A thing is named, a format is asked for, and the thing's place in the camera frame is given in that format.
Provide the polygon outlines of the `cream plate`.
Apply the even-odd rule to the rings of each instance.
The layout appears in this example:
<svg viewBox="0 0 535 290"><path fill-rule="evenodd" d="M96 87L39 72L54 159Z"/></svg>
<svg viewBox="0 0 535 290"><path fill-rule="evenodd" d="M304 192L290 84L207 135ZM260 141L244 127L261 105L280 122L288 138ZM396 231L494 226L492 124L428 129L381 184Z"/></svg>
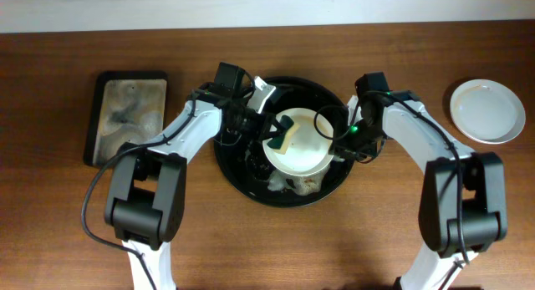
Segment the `cream plate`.
<svg viewBox="0 0 535 290"><path fill-rule="evenodd" d="M333 127L321 114L314 118L316 112L305 108L286 109L276 114L279 121L288 116L298 126L289 138L288 149L284 154L277 153L268 146L268 140L262 142L262 148L268 161L281 172L291 176L310 176L320 172L333 159L329 153L332 140L325 139L316 127L326 136L333 136Z"/></svg>

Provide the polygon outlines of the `green yellow sponge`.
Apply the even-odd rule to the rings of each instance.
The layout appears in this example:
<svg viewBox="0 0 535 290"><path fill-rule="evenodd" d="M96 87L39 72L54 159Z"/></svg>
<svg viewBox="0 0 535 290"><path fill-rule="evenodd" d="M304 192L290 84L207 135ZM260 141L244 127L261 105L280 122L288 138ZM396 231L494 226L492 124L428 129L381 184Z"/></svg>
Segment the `green yellow sponge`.
<svg viewBox="0 0 535 290"><path fill-rule="evenodd" d="M298 131L300 125L287 115L283 115L275 124L277 130L267 142L267 147L273 152L285 155L290 146L290 140Z"/></svg>

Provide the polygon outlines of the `pale green plate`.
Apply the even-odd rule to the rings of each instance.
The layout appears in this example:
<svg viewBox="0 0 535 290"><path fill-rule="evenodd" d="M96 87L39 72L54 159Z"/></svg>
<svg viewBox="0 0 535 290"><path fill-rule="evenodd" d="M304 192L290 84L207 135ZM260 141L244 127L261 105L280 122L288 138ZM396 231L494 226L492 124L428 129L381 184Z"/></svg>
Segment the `pale green plate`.
<svg viewBox="0 0 535 290"><path fill-rule="evenodd" d="M457 129L475 132L523 130L526 111L521 100L505 85L472 79L451 94L449 110Z"/></svg>

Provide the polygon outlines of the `pink white plate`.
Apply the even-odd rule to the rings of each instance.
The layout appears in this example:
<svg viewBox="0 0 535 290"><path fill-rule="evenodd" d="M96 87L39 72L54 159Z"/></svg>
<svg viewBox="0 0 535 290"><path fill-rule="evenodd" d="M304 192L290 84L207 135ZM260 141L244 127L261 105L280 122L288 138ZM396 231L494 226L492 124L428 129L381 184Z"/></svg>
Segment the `pink white plate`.
<svg viewBox="0 0 535 290"><path fill-rule="evenodd" d="M469 130L458 130L465 137L474 140L475 142L488 144L488 145L501 145L517 138L522 130L505 130L490 131L483 130L482 132L475 132Z"/></svg>

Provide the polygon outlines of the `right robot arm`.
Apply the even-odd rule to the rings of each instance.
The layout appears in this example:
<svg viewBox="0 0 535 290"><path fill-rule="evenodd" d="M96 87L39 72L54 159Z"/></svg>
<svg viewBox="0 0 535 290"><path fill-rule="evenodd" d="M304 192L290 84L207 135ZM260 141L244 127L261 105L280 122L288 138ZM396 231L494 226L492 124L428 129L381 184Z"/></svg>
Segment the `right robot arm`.
<svg viewBox="0 0 535 290"><path fill-rule="evenodd" d="M392 91L383 73L354 84L344 132L330 153L372 161L395 140L424 174L418 224L423 244L395 289L447 289L479 254L507 234L504 166L494 152L477 153L441 127L410 91Z"/></svg>

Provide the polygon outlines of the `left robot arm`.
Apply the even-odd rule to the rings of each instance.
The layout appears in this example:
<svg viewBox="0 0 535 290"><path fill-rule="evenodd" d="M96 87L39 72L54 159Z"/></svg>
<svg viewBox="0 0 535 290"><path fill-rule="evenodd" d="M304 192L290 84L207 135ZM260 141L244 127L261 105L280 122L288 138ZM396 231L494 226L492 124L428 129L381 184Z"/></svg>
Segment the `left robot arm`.
<svg viewBox="0 0 535 290"><path fill-rule="evenodd" d="M186 169L199 149L225 131L282 148L298 125L264 111L274 86L221 62L211 82L194 90L182 112L158 135L125 144L112 159L104 220L130 259L136 289L174 289L171 241L185 209Z"/></svg>

